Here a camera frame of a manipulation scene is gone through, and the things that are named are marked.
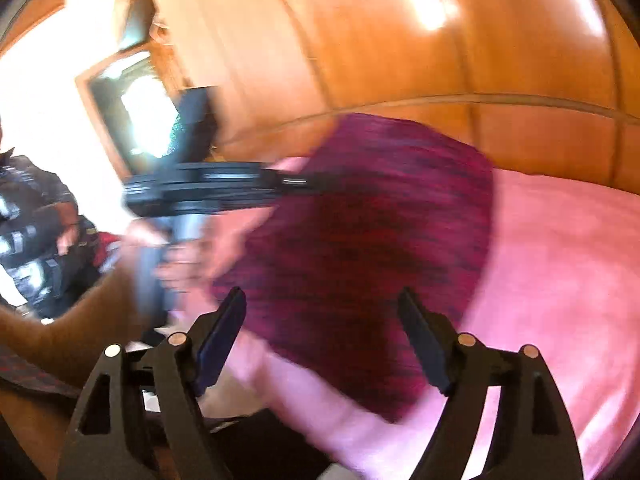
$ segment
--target red cloth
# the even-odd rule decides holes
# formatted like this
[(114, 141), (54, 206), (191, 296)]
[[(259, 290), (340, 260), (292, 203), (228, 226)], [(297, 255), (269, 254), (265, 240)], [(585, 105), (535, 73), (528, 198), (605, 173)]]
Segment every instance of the red cloth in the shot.
[(107, 232), (98, 233), (98, 246), (95, 249), (94, 267), (100, 269), (110, 254), (109, 246), (115, 242), (119, 242), (120, 237)]
[(364, 408), (395, 421), (425, 385), (396, 317), (412, 286), (457, 324), (488, 252), (492, 167), (466, 144), (413, 121), (345, 116), (306, 172), (339, 187), (288, 196), (216, 279), (241, 286), (245, 328)]
[(4, 379), (28, 390), (75, 398), (80, 390), (28, 363), (6, 346), (0, 345), (0, 380)]

